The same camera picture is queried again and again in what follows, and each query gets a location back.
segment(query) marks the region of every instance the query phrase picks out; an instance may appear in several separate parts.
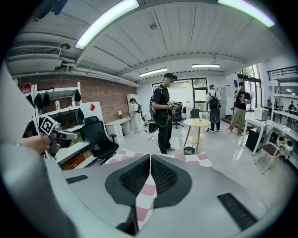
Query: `black t-shirt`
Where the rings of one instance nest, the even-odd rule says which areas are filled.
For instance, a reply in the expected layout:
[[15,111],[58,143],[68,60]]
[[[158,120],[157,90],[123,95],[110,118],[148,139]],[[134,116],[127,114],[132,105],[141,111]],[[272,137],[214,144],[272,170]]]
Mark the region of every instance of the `black t-shirt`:
[[240,91],[237,98],[236,98],[236,102],[235,102],[235,107],[239,108],[239,109],[246,109],[246,102],[245,99],[250,100],[251,99],[251,95],[249,93],[247,93],[246,91]]
[[[154,90],[153,94],[153,102],[160,105],[169,105],[169,91],[162,84]],[[168,112],[167,109],[156,109],[156,117],[157,118],[167,118]]]

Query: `yellow table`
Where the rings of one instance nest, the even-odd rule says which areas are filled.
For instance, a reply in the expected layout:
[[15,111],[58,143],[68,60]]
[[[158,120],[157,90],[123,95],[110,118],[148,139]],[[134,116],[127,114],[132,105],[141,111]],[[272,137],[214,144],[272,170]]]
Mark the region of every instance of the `yellow table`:
[[[186,137],[186,140],[185,140],[185,143],[184,143],[184,147],[185,147],[186,141],[188,139],[189,142],[196,144],[196,153],[197,153],[198,152],[197,150],[199,148],[199,144],[203,142],[203,138],[200,136],[201,135],[201,127],[209,126],[211,124],[211,122],[206,120],[206,119],[202,119],[200,121],[200,119],[192,118],[192,119],[185,120],[184,124],[187,125],[187,126],[190,126],[190,128],[188,129],[188,133],[187,133],[187,137]],[[199,132],[198,132],[197,136],[189,136],[190,129],[191,129],[192,126],[199,127]]]

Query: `checkered tablecloth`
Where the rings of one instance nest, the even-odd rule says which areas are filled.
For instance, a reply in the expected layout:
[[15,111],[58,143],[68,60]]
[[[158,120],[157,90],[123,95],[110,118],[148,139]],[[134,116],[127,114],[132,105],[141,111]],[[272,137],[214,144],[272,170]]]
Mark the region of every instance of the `checkered tablecloth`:
[[[114,155],[111,159],[109,159],[104,165],[115,163],[124,159],[129,159],[134,156],[144,155],[146,153],[142,152],[133,152],[128,151],[126,149],[121,149],[118,151],[116,155]],[[171,157],[174,159],[179,159],[190,164],[201,165],[204,167],[213,168],[212,163],[208,159],[208,156],[205,152],[194,155],[166,155],[167,157]],[[156,186],[154,180],[151,176],[151,173],[142,188],[139,195],[136,197],[136,215],[138,220],[139,229],[141,230],[143,226],[146,224],[148,219],[151,217],[153,213],[153,202],[154,198],[156,198]]]

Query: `fluorescent light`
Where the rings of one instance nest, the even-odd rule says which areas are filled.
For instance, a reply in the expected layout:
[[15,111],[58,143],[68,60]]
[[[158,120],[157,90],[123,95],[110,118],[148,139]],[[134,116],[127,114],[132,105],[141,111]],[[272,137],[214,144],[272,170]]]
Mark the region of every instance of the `fluorescent light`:
[[167,68],[157,69],[157,70],[150,71],[150,72],[147,72],[147,73],[142,73],[142,74],[140,74],[140,76],[143,77],[143,76],[147,76],[147,75],[150,75],[150,74],[153,74],[153,73],[159,73],[159,72],[163,72],[163,71],[167,71],[167,70],[168,70]]
[[253,18],[259,20],[267,27],[275,25],[274,21],[270,19],[267,15],[261,12],[259,9],[254,7],[243,0],[218,0],[219,3],[225,4],[227,6],[236,8],[239,11],[245,12],[246,14],[252,16]]
[[193,68],[202,68],[202,67],[208,67],[208,68],[218,68],[220,65],[214,65],[214,64],[197,64],[197,65],[192,65]]
[[136,0],[124,0],[101,15],[81,36],[75,48],[84,49],[86,45],[108,24],[121,17],[125,13],[138,8],[140,5]]

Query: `person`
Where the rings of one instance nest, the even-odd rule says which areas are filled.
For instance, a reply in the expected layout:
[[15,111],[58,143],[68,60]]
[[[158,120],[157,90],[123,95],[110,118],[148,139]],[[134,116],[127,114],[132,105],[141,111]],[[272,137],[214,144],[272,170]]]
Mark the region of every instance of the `person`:
[[228,133],[231,133],[238,121],[238,134],[242,135],[242,128],[245,121],[246,104],[249,104],[251,101],[251,95],[245,91],[243,82],[239,83],[239,88],[237,91],[235,91],[234,98],[236,99],[234,115]]
[[141,105],[139,105],[136,101],[136,99],[132,98],[129,100],[129,102],[132,104],[132,111],[129,112],[130,116],[132,117],[131,124],[133,129],[136,133],[139,133],[143,130],[143,121],[141,117]]
[[[206,102],[209,103],[210,99],[215,96],[217,98],[218,102],[220,103],[222,98],[221,98],[219,92],[216,92],[214,90],[214,85],[211,84],[209,86],[209,89],[210,89],[209,93],[206,94]],[[211,123],[211,129],[210,130],[211,130],[211,132],[214,132],[214,123]],[[220,131],[220,120],[216,123],[216,131],[217,132]]]
[[293,104],[293,101],[291,101],[291,104],[289,105],[288,109],[295,110],[295,106]]
[[169,140],[172,135],[172,104],[169,100],[170,83],[174,82],[174,75],[166,73],[162,78],[161,85],[154,91],[152,107],[155,109],[155,120],[158,124],[158,145],[162,154],[174,151]]

